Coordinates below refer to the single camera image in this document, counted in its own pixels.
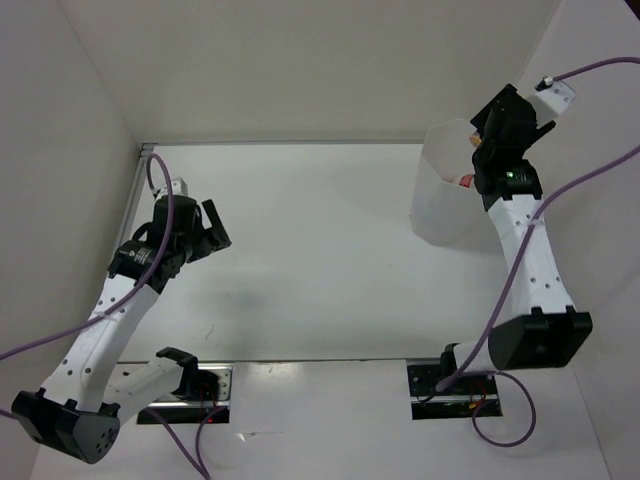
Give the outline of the red label plastic bottle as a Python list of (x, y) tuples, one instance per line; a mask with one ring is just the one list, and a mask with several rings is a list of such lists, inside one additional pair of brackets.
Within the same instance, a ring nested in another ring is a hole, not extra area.
[(474, 189), (474, 175), (472, 173), (466, 173), (463, 175), (459, 175), (452, 180), (452, 183), (456, 186)]

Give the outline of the orange plastic bottle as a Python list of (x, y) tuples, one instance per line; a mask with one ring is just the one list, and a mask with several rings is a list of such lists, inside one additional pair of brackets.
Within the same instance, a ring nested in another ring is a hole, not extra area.
[(469, 137), (469, 141), (470, 141), (471, 145), (472, 145), (474, 148), (477, 148), (477, 147), (481, 144), (482, 139), (481, 139), (481, 137), (480, 137), (480, 135), (479, 135), (479, 133), (478, 133), (478, 132), (474, 132), (474, 133)]

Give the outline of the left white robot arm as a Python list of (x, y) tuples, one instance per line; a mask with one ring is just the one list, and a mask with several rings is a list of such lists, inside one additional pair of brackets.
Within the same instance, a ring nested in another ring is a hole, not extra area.
[(53, 374), (35, 391), (21, 391), (11, 414), (36, 443), (87, 464), (111, 450), (121, 426), (149, 404), (171, 395), (214, 404), (222, 377), (198, 358), (164, 347), (139, 370), (110, 380), (137, 326), (168, 282), (188, 264), (230, 247), (211, 200), (183, 195), (155, 201), (151, 221), (122, 244), (109, 265), (84, 328)]

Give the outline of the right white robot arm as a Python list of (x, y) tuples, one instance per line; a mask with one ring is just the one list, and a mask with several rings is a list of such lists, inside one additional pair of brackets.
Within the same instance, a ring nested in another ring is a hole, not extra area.
[(561, 279), (542, 213), (547, 199), (525, 157), (575, 96), (552, 79), (528, 97), (508, 84), (470, 121), (479, 138), (475, 189), (509, 273), (480, 338), (446, 347), (436, 392), (460, 393), (483, 372), (563, 368), (592, 332), (590, 314), (576, 308)]

